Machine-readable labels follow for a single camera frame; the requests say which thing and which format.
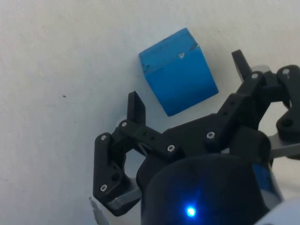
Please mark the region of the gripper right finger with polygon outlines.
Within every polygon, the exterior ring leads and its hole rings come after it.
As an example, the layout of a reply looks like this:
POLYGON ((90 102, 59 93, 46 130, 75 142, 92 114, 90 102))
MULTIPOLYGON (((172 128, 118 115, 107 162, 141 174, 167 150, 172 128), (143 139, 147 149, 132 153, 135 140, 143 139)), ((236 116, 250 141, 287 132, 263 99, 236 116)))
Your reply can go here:
POLYGON ((252 71, 241 50, 232 52, 242 84, 231 94, 215 120, 208 126, 205 146, 211 151, 224 148, 240 127, 254 130, 272 102, 282 102, 288 111, 277 121, 277 132, 284 141, 300 139, 300 68, 288 65, 276 73, 252 71))

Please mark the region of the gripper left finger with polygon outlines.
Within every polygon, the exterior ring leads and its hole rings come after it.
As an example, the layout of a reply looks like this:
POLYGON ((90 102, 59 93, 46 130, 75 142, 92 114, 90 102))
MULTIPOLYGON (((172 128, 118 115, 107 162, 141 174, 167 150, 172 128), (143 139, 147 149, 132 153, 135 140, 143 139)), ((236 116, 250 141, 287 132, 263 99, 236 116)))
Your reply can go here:
POLYGON ((139 178, 125 173, 126 154, 131 150, 155 160, 146 180, 159 171, 158 166, 184 156, 175 141, 146 126, 145 105, 136 91, 128 95, 127 118, 112 134, 103 133, 95 139, 93 196, 114 216, 126 214, 142 197, 139 178))

